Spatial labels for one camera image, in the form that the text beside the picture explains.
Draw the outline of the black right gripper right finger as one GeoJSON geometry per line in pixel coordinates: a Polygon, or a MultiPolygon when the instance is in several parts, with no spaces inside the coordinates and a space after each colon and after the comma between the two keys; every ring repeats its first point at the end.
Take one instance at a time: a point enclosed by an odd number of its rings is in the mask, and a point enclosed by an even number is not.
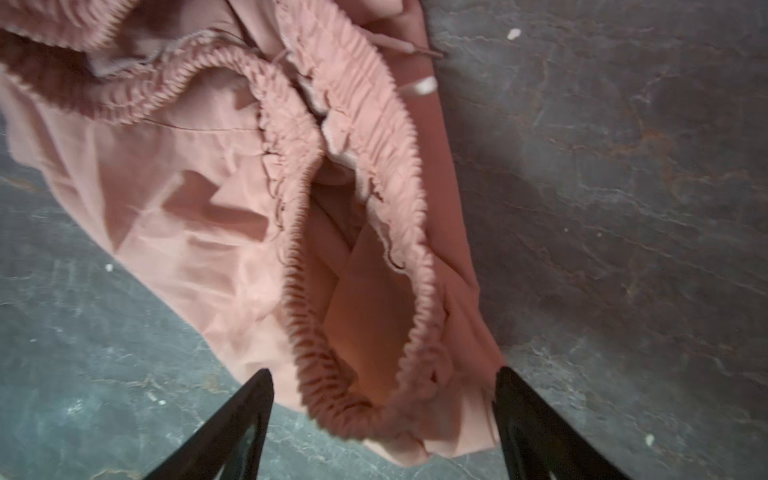
{"type": "Polygon", "coordinates": [[[629,479],[507,366],[496,375],[493,413],[511,479],[629,479]]]}

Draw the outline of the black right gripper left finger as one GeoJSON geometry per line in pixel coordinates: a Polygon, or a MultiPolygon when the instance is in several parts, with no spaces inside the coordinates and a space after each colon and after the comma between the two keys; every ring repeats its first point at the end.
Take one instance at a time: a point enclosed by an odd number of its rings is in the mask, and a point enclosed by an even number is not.
{"type": "Polygon", "coordinates": [[[261,369],[145,478],[256,479],[273,405],[272,375],[261,369]]]}

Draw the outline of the pink shorts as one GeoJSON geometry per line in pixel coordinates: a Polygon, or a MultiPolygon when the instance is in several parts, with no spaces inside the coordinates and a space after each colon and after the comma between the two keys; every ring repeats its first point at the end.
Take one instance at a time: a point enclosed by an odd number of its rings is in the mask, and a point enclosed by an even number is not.
{"type": "Polygon", "coordinates": [[[5,1],[1,110],[239,381],[403,466],[491,448],[482,319],[417,1],[5,1]]]}

